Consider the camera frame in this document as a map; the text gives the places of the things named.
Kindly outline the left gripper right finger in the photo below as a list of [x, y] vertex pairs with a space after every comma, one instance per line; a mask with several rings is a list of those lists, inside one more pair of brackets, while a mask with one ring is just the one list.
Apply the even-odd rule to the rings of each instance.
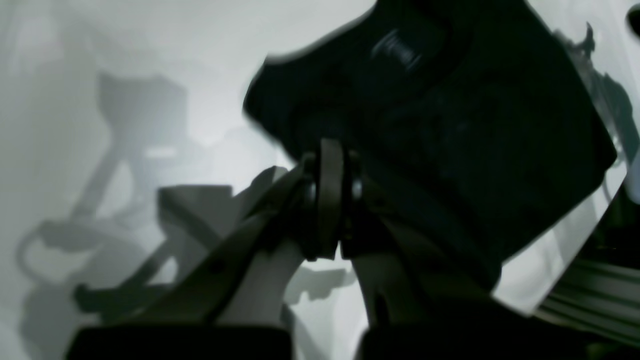
[[396, 216], [356, 152], [343, 157], [349, 234], [342, 249], [369, 321], [357, 360], [589, 359], [580, 332], [498, 303]]

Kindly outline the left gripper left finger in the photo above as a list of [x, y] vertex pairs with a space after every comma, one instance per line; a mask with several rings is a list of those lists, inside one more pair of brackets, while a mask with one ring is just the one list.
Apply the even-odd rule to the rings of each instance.
[[78, 332], [68, 360], [292, 360], [281, 325], [303, 260], [332, 259], [346, 155], [323, 139], [167, 295], [120, 325]]

